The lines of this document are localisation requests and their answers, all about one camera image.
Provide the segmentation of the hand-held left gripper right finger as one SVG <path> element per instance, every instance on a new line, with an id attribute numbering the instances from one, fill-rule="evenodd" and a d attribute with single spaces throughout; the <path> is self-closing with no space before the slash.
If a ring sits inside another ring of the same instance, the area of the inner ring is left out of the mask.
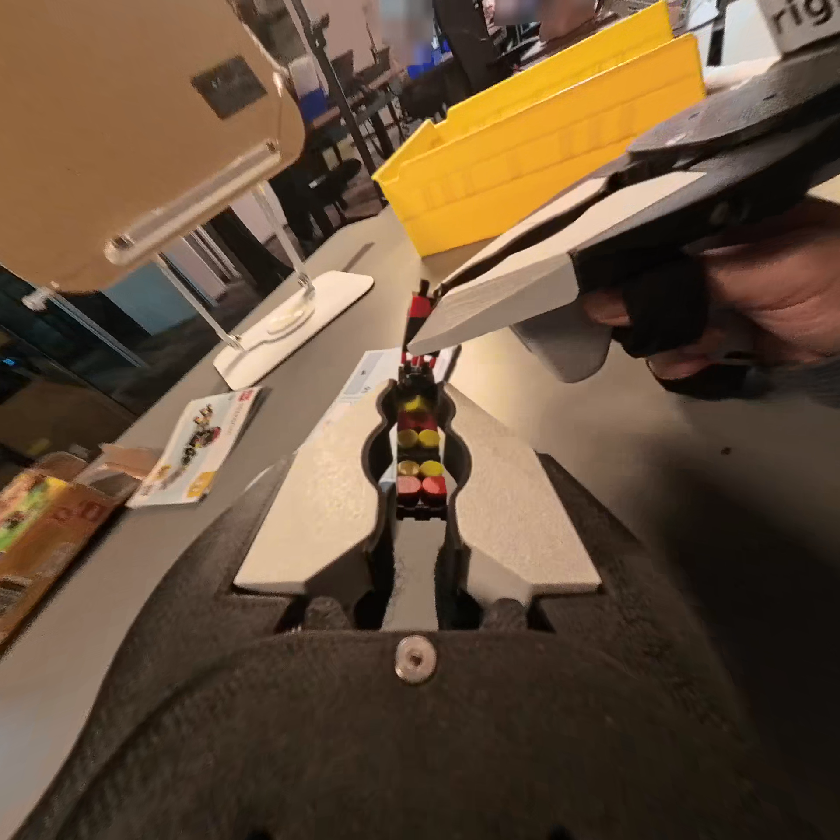
<path id="1" fill-rule="evenodd" d="M 602 577 L 537 452 L 451 384 L 441 397 L 459 587 L 481 607 L 596 592 Z"/>

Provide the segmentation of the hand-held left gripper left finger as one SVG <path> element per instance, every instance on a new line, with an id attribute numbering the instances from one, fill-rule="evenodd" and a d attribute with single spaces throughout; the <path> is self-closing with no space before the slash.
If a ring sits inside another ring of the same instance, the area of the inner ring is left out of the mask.
<path id="1" fill-rule="evenodd" d="M 381 479 L 393 462 L 396 383 L 385 380 L 299 448 L 234 577 L 258 595 L 364 596 L 394 581 L 392 514 Z"/>

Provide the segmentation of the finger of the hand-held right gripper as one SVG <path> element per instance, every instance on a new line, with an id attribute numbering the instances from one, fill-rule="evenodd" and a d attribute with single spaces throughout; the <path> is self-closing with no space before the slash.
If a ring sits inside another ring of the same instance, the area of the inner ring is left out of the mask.
<path id="1" fill-rule="evenodd" d="M 583 285 L 573 251 L 701 176 L 671 172 L 620 187 L 558 234 L 439 297 L 408 344 L 410 354 L 430 354 L 571 304 Z"/>
<path id="2" fill-rule="evenodd" d="M 608 197 L 612 190 L 612 177 L 591 177 L 577 183 L 504 234 L 492 239 L 438 285 L 438 296 L 442 298 L 450 291 L 483 276 L 504 259 L 558 234 Z"/>

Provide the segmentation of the red black lego clip assembly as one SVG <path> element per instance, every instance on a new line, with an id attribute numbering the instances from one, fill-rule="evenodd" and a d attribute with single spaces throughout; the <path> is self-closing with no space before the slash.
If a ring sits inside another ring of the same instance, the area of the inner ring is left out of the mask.
<path id="1" fill-rule="evenodd" d="M 421 279 L 419 288 L 413 292 L 408 310 L 406 313 L 406 324 L 402 340 L 401 368 L 402 373 L 408 375 L 415 370 L 423 368 L 433 369 L 436 365 L 436 358 L 440 350 L 421 355 L 412 355 L 408 350 L 408 344 L 423 327 L 433 310 L 434 300 L 429 296 L 429 280 Z"/>

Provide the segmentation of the long black red yellow lego assembly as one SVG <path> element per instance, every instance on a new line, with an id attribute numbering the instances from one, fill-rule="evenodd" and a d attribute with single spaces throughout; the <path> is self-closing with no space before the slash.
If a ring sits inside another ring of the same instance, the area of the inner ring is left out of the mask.
<path id="1" fill-rule="evenodd" d="M 403 356 L 396 385 L 395 504 L 400 520 L 444 521 L 448 489 L 435 358 Z"/>

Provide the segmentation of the yellow cardboard lego box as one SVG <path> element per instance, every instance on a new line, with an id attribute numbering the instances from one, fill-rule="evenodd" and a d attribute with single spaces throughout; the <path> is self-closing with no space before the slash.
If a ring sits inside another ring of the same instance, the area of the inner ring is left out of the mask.
<path id="1" fill-rule="evenodd" d="M 68 452 L 49 454 L 2 489 L 3 653 L 160 455 L 115 444 L 105 444 L 90 463 Z"/>

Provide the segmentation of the person's right hand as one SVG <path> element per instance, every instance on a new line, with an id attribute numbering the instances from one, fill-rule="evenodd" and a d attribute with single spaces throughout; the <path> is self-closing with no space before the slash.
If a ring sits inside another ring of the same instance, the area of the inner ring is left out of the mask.
<path id="1" fill-rule="evenodd" d="M 630 303 L 628 290 L 591 292 L 582 298 L 584 311 L 611 328 L 628 355 L 645 358 L 668 392 L 705 402 L 784 393 L 838 407 L 838 205 L 807 197 L 786 213 L 719 237 L 695 263 L 710 304 L 750 322 L 752 368 L 715 363 L 724 333 L 711 325 L 676 345 L 665 311 L 644 315 L 665 336 L 638 340 L 634 321 L 643 309 Z"/>

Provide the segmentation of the yellow plastic bin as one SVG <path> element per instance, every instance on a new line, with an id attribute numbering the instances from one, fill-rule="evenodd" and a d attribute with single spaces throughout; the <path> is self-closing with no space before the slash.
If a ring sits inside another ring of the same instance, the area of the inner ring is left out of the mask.
<path id="1" fill-rule="evenodd" d="M 652 3 L 423 122 L 373 180 L 432 256 L 499 236 L 705 95 L 695 37 Z"/>

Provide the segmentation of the closed booklet with colourful cover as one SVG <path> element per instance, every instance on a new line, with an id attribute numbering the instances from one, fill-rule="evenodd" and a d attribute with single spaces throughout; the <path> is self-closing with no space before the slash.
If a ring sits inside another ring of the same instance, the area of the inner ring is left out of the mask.
<path id="1" fill-rule="evenodd" d="M 251 386 L 189 402 L 125 507 L 192 505 L 204 499 L 263 396 L 262 387 Z"/>

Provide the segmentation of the open instruction booklet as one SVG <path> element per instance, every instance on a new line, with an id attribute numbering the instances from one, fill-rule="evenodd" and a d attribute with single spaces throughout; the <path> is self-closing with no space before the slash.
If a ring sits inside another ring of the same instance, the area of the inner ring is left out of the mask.
<path id="1" fill-rule="evenodd" d="M 337 453 L 360 455 L 379 434 L 389 434 L 400 413 L 430 413 L 438 386 L 448 377 L 460 345 L 442 350 L 434 364 L 400 378 L 404 372 L 398 348 L 367 351 L 353 369 L 339 395 L 296 455 L 321 459 Z"/>

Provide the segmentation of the blue storage crates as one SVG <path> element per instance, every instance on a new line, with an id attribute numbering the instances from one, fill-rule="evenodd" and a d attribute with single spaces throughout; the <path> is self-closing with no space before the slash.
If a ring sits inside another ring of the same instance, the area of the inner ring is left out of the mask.
<path id="1" fill-rule="evenodd" d="M 412 58 L 406 67 L 406 73 L 412 80 L 442 66 L 453 57 L 446 39 L 441 42 L 428 42 L 413 47 Z"/>

